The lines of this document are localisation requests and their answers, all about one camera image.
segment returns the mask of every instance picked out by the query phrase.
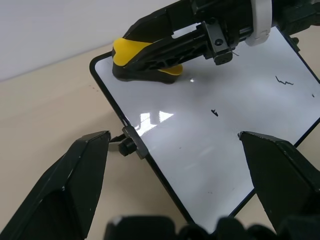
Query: bolt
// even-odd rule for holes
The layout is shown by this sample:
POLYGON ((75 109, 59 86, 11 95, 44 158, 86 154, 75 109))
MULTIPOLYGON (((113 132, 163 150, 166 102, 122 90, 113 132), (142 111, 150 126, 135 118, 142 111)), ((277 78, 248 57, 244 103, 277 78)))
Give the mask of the bolt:
POLYGON ((218 38, 217 40, 215 40, 214 44, 216 46, 221 46, 224 43, 224 41, 221 38, 218 38))

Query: whiteboard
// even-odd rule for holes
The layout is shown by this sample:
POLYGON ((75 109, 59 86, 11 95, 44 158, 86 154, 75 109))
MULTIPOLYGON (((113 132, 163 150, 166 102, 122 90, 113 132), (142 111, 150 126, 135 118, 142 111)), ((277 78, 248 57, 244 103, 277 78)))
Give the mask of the whiteboard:
POLYGON ((120 81, 111 57, 94 66, 187 212, 209 232, 253 190, 238 133, 295 144, 320 117, 320 85, 276 28, 266 43, 240 43, 234 53, 220 66, 188 61, 170 85, 120 81))

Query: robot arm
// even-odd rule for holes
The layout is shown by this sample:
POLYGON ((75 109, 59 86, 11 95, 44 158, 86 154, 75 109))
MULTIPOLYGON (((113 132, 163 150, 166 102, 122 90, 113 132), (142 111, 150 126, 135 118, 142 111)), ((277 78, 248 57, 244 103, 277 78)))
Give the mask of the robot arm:
POLYGON ((292 35, 319 23, 320 3, 310 0, 180 0, 129 28, 121 43, 130 41, 130 50, 136 48, 134 44, 140 46, 121 64, 118 60, 128 49, 115 41, 113 74, 148 80, 157 78, 159 70, 199 56, 222 65, 232 60, 232 50, 239 42, 250 46, 265 42, 271 27, 292 35), (198 24, 196 30, 172 38, 175 31, 193 24, 198 24))

